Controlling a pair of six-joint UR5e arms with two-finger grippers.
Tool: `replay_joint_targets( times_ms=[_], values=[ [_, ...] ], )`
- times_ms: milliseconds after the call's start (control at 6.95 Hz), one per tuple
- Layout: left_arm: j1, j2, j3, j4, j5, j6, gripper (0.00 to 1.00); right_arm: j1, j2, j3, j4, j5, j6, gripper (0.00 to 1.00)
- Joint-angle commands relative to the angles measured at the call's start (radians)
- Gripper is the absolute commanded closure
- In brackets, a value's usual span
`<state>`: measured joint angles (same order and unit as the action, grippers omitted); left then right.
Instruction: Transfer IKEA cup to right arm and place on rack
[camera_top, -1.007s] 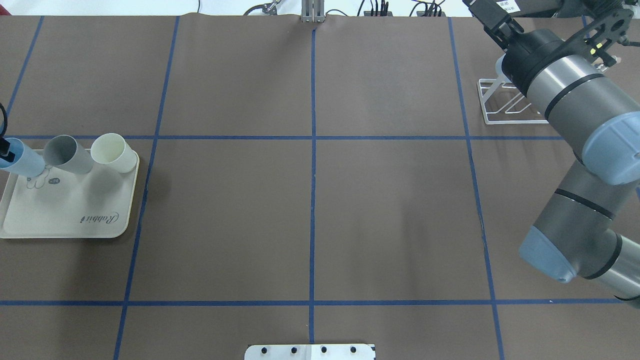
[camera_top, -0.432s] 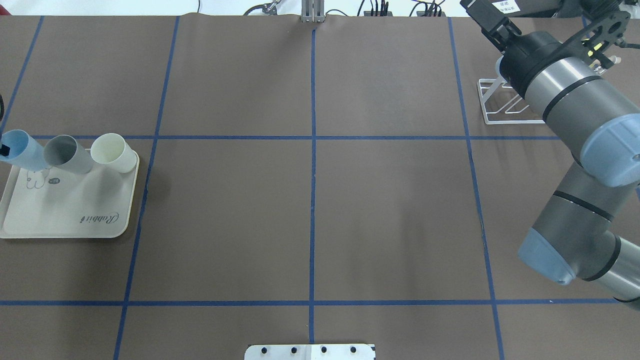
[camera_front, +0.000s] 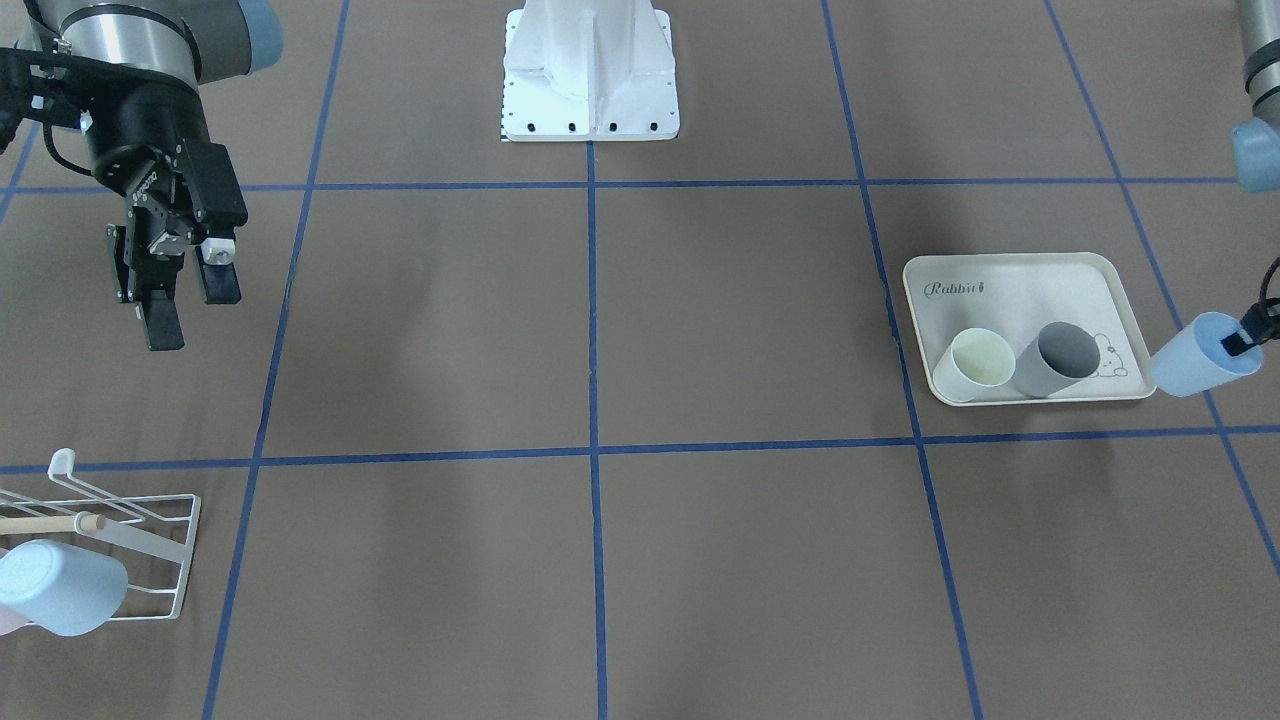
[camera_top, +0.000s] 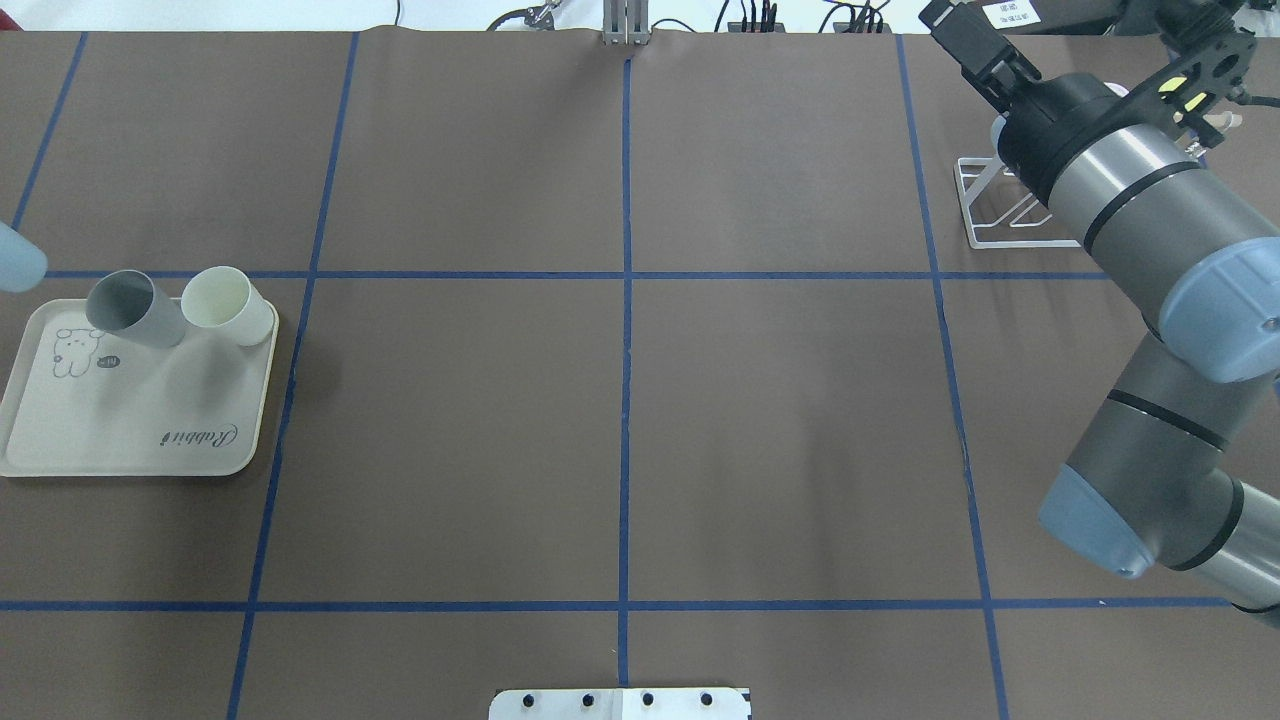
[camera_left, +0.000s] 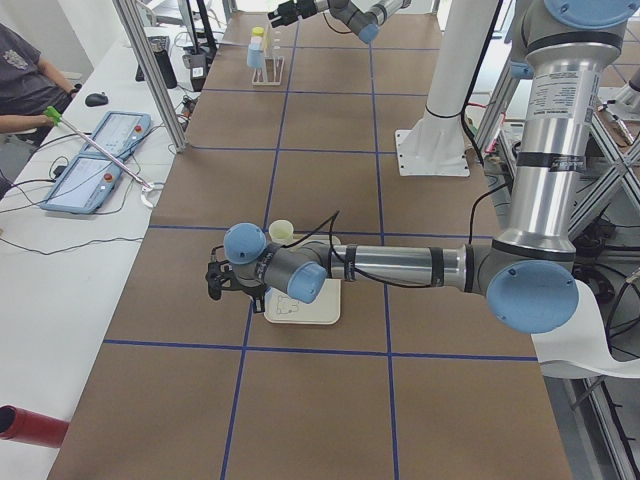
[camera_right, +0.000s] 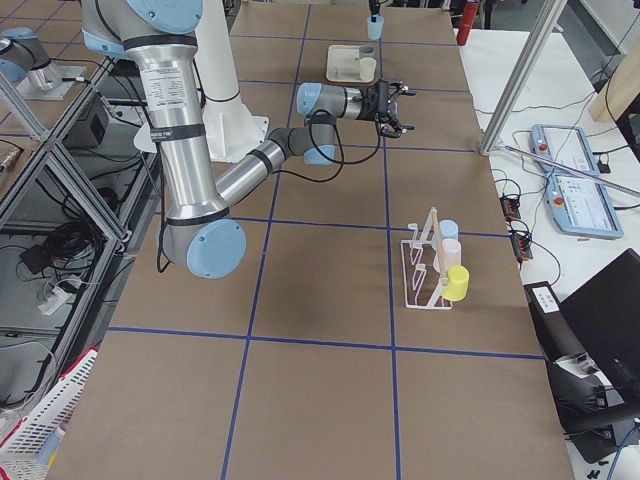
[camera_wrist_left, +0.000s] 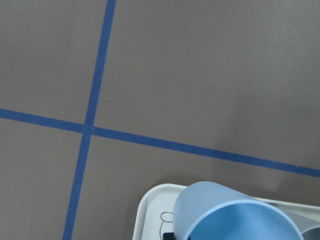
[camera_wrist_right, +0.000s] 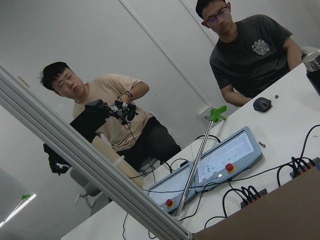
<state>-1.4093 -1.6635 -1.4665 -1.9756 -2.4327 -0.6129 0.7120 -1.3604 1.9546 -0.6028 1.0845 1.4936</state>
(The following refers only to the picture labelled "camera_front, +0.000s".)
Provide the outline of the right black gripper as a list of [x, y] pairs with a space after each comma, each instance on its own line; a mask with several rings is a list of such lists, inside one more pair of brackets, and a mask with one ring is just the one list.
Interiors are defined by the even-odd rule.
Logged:
[[105, 85], [84, 110], [90, 170], [125, 200], [111, 238], [118, 296], [134, 301], [148, 351], [182, 350], [175, 297], [188, 252], [206, 304], [242, 300], [236, 231], [248, 210], [230, 155], [210, 140], [204, 105], [186, 86]]

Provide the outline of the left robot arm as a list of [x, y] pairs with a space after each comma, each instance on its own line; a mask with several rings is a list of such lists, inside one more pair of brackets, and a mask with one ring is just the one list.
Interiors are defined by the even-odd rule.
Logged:
[[[1238, 184], [1249, 193], [1279, 188], [1279, 4], [1238, 1], [1236, 13], [1244, 61], [1242, 83], [1251, 101], [1251, 118], [1231, 131]], [[1277, 273], [1271, 261], [1260, 283], [1258, 299], [1240, 319], [1242, 329], [1222, 341], [1231, 356], [1277, 338], [1277, 297], [1270, 286]]]

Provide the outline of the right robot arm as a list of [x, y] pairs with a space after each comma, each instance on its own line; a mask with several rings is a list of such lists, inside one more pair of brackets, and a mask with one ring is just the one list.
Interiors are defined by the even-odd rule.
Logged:
[[268, 1], [27, 1], [26, 15], [3, 50], [3, 142], [32, 120], [64, 164], [52, 129], [83, 135], [86, 161], [72, 170], [125, 204], [105, 229], [116, 300], [134, 307], [150, 350], [182, 348], [186, 259], [206, 304], [239, 302], [236, 232], [248, 219], [200, 90], [274, 65], [279, 18]]

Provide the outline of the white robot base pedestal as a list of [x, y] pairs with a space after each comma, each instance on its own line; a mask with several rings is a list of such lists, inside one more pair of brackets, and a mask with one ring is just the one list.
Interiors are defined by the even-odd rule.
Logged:
[[526, 1], [504, 22], [506, 142], [640, 142], [681, 127], [669, 14], [649, 1]]

